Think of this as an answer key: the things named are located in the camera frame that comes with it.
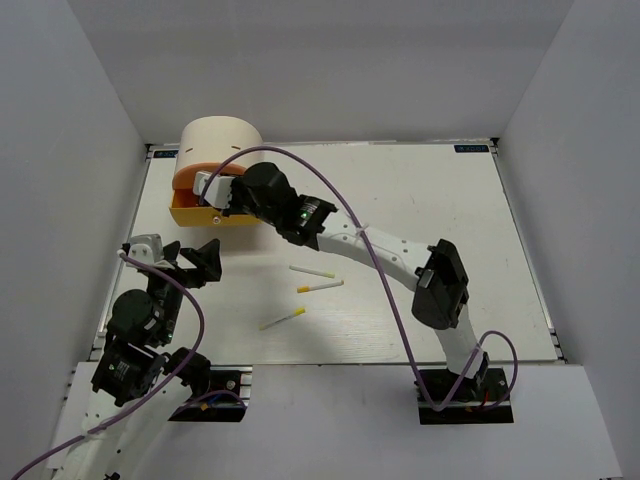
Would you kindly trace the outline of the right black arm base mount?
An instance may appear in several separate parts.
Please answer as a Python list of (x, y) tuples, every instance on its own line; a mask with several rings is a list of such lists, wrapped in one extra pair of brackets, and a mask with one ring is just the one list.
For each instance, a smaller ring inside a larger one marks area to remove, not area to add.
[(448, 406), (434, 411), (418, 391), (417, 405), (421, 425), (513, 424), (514, 415), (507, 395), (508, 382), (502, 368), (489, 368), (481, 386), (465, 379)]

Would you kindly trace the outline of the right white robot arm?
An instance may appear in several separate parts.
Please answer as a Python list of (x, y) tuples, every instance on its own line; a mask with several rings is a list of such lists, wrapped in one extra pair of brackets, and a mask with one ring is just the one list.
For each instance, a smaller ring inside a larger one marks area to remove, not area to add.
[(435, 331), (453, 390), (472, 399), (486, 389), (488, 359), (476, 347), (467, 309), (469, 279), (453, 243), (427, 245), (359, 226), (332, 203), (297, 193), (270, 162), (216, 184), (214, 198), (225, 214), (251, 215), (293, 245), (382, 268), (412, 292), (413, 317)]

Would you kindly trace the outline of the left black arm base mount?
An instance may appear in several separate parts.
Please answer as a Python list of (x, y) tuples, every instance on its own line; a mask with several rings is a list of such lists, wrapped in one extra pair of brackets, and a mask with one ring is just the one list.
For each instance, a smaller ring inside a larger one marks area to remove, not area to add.
[(213, 366), (207, 390), (180, 406), (170, 417), (182, 423), (239, 423), (248, 409), (252, 366)]

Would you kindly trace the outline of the yellow organizer drawer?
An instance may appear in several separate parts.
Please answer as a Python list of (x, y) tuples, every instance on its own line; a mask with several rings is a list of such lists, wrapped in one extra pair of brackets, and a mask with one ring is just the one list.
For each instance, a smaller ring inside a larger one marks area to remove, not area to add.
[(188, 190), (174, 190), (169, 212), (180, 227), (238, 227), (257, 225), (260, 221), (249, 215), (225, 217), (210, 206), (199, 206), (197, 196)]

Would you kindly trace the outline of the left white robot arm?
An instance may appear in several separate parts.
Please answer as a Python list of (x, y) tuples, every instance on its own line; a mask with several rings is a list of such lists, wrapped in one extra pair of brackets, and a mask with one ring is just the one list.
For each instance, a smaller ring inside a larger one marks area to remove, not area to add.
[(163, 244), (157, 234), (140, 235), (118, 255), (147, 285), (125, 291), (113, 303), (83, 432), (56, 471), (58, 479), (133, 478), (172, 414), (211, 387), (211, 363), (196, 347), (163, 349), (173, 339), (183, 301), (195, 300), (192, 290), (220, 280), (219, 240), (194, 249)]

